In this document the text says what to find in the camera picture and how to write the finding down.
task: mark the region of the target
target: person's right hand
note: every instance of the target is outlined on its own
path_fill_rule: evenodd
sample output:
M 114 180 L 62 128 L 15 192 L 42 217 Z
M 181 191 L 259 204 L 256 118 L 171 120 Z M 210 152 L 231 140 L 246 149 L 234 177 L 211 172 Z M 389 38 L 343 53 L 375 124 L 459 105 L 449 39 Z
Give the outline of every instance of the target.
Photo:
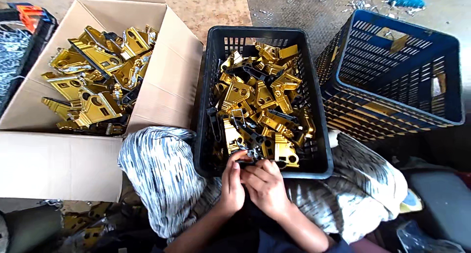
M 247 166 L 241 170 L 241 181 L 249 191 L 250 200 L 275 221 L 296 207 L 286 196 L 283 176 L 275 162 L 264 159 L 255 166 Z

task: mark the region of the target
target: plastic crate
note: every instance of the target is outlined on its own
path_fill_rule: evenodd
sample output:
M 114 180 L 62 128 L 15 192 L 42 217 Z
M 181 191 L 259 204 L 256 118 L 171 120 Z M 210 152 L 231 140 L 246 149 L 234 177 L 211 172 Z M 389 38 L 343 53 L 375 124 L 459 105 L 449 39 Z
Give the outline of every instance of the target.
M 298 61 L 300 73 L 296 76 L 302 79 L 302 84 L 298 92 L 305 98 L 303 105 L 308 105 L 313 115 L 316 127 L 315 139 L 307 140 L 302 153 L 297 152 L 300 157 L 300 167 L 283 169 L 283 176 L 285 178 L 330 177 L 333 171 L 332 153 L 307 35 L 301 29 L 285 27 L 216 26 L 209 30 L 203 84 L 200 88 L 201 98 L 193 160 L 195 170 L 203 177 L 216 177 L 223 172 L 222 169 L 217 169 L 216 164 L 224 163 L 222 164 L 224 166 L 225 162 L 212 154 L 215 139 L 206 109 L 214 107 L 217 102 L 211 90 L 219 80 L 220 63 L 225 61 L 233 50 L 241 52 L 243 57 L 258 55 L 253 45 L 254 40 L 279 47 L 297 44 L 300 50 Z
M 58 26 L 56 18 L 46 9 L 43 8 L 43 10 L 50 21 L 46 22 L 44 20 L 39 20 L 38 26 L 30 39 L 28 48 L 26 49 L 25 55 L 23 55 L 20 66 L 17 70 L 17 75 L 19 76 L 26 77 Z M 0 9 L 0 21 L 20 21 L 19 12 L 15 9 Z M 16 93 L 23 80 L 24 78 L 17 78 L 10 83 L 10 87 L 5 98 L 3 102 L 0 103 L 0 117 L 7 109 L 13 95 Z
M 315 63 L 327 126 L 370 141 L 463 124 L 458 53 L 450 35 L 354 11 Z

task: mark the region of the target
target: person's left hand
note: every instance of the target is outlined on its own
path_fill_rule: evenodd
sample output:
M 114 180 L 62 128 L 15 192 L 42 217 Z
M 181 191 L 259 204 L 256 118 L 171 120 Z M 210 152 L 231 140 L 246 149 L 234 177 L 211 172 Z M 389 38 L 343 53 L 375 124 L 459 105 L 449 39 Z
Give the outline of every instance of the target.
M 229 158 L 222 173 L 221 199 L 217 206 L 230 216 L 242 208 L 245 200 L 244 187 L 240 183 L 240 166 L 236 162 L 239 159 L 251 160 L 247 156 L 247 150 L 236 152 Z

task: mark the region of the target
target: striped cloth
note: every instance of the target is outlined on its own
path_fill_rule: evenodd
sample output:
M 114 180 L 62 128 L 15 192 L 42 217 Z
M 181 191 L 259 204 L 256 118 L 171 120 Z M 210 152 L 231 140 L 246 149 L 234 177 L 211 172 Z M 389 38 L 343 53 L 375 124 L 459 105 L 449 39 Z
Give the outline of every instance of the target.
M 130 134 L 118 157 L 148 209 L 152 229 L 169 242 L 221 195 L 221 179 L 202 178 L 193 167 L 194 137 L 190 130 L 148 127 Z M 288 197 L 310 220 L 352 243 L 381 221 L 397 217 L 407 183 L 397 169 L 352 137 L 340 133 L 337 140 L 332 177 L 285 179 L 285 185 Z

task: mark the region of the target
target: blue object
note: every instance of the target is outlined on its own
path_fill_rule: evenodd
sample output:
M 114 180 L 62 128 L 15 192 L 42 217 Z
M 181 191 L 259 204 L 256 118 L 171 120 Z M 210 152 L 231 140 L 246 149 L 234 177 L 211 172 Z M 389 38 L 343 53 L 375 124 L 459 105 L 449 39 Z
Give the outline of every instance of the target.
M 315 63 L 327 126 L 358 140 L 464 122 L 450 35 L 356 10 Z
M 425 2 L 423 0 L 389 0 L 388 4 L 392 5 L 393 2 L 396 2 L 396 6 L 404 6 L 404 7 L 414 7 L 414 8 L 422 8 L 425 6 Z

